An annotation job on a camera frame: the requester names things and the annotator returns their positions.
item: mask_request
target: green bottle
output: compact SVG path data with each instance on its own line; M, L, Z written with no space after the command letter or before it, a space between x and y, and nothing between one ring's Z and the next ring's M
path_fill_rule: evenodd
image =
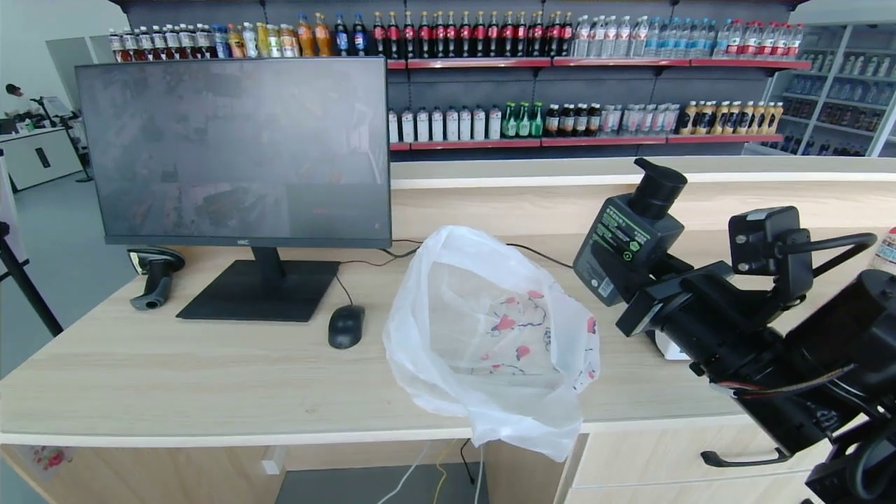
M520 102L520 118L516 125L517 136L529 136L531 122L529 122L529 103Z
M531 135L539 138L541 137L542 131L544 130L544 123L541 122L541 102L536 101L533 103L535 105L532 110L532 127L531 127Z
M501 118L501 133L504 138L514 138L516 136L516 120L513 119L513 108L516 106L512 101L507 102L507 109Z

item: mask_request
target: plastic bag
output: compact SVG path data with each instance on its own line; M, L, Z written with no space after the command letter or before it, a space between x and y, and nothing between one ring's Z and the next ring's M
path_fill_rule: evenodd
M517 249L480 230L438 230L410 262L383 341L414 402L468 416L475 445L503 439L558 462L572 451L577 393L599 372L597 327Z

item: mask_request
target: yellow cable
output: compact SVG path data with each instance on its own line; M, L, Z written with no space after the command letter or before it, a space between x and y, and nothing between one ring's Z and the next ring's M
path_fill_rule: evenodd
M457 439L452 439L451 444L449 444L447 447L445 447L444 450L442 450L442 454L439 456L439 460L435 463L435 468L442 472L442 479L439 480L438 486L435 487L435 495L433 496L433 504L435 504L439 500L439 491L442 490L442 483L444 483L445 478L448 477L448 473L446 473L445 470L442 468L442 460L445 458L445 455L448 454L448 450L450 450L451 447L454 446L454 441L457 441Z

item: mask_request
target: monitor screen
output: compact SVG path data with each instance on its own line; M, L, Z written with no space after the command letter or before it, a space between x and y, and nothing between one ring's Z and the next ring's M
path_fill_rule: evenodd
M381 58L76 72L107 243L391 245Z

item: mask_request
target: gray floor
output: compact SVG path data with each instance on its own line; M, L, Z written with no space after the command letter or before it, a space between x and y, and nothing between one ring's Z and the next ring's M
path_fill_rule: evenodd
M26 189L15 196L22 241L31 264L26 268L63 327L134 278L125 247L103 243L92 183L74 182L81 174ZM0 377L15 369L50 340L12 279L0 282ZM277 504L311 500L377 502L389 493L406 468L290 473ZM473 490L463 465L447 465L449 474L439 501L472 502ZM422 466L389 504L429 502L441 476ZM46 504L10 467L0 467L0 502ZM483 482L479 502L488 503Z

